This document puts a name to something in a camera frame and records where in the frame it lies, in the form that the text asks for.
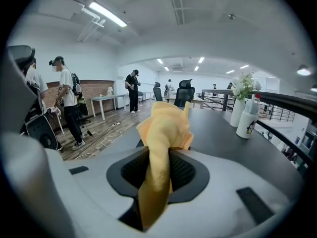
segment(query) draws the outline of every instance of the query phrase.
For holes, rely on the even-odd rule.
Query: plastic bottle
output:
[[[237,135],[242,138],[250,138],[256,126],[258,116],[260,113],[260,95],[252,96],[252,100],[248,101],[244,111],[241,114],[239,125],[237,128]]]

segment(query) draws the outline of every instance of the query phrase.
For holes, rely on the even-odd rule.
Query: orange cloth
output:
[[[187,150],[194,139],[189,131],[189,106],[190,103],[186,102],[182,111],[170,103],[155,102],[151,116],[137,126],[143,144],[150,150],[150,163],[138,195],[144,228],[150,227],[167,205],[171,190],[168,149]]]

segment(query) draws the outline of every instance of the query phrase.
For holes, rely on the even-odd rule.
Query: wood plank floor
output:
[[[144,102],[142,106],[139,106],[141,110],[140,113],[131,114],[129,113],[129,106],[127,106],[127,112],[124,109],[113,110],[105,113],[105,121],[103,121],[102,116],[98,115],[95,118],[90,119],[90,123],[86,122],[87,129],[93,133],[94,137],[91,137],[87,134],[86,126],[81,128],[81,131],[84,133],[85,138],[85,146],[82,148],[72,151],[72,146],[75,144],[75,139],[71,135],[70,131],[67,129],[64,130],[65,134],[56,135],[57,139],[63,146],[63,150],[61,152],[61,156],[64,160],[74,160],[78,156],[81,156],[86,153],[98,155],[101,151],[103,151],[106,147],[102,145],[102,141],[107,135],[116,134],[120,135],[119,132],[109,131],[107,128],[111,126],[115,122],[121,122],[120,125],[114,127],[113,129],[120,130],[123,134],[128,128],[139,124],[146,118],[151,115],[152,106],[150,105],[150,100]],[[109,145],[111,142],[103,141],[103,144]],[[85,155],[80,159],[94,157],[93,155]]]

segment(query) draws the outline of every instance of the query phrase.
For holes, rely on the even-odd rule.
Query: vase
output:
[[[233,106],[231,121],[230,121],[230,125],[232,127],[235,127],[235,128],[238,127],[241,114],[244,111],[244,106],[245,106],[244,99],[235,101]]]

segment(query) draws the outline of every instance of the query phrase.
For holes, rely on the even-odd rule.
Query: brick wall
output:
[[[80,84],[81,84],[83,96],[86,100],[89,116],[93,115],[90,98],[97,97],[100,94],[107,95],[108,87],[112,86],[112,88],[114,88],[113,81],[81,80]],[[47,85],[49,89],[47,90],[45,98],[43,100],[46,104],[46,107],[49,108],[49,107],[52,107],[55,103],[55,99],[58,95],[59,82],[47,83]],[[93,104],[94,104],[95,113],[96,114],[100,113],[99,102],[93,101]],[[113,100],[103,101],[103,108],[104,108],[104,111],[113,110]],[[61,109],[61,118],[62,118],[60,122],[61,122],[61,125],[64,126],[66,125],[66,121],[64,119],[64,110],[63,108],[60,108],[60,109]],[[59,129],[57,118],[51,118],[50,124],[53,130]]]

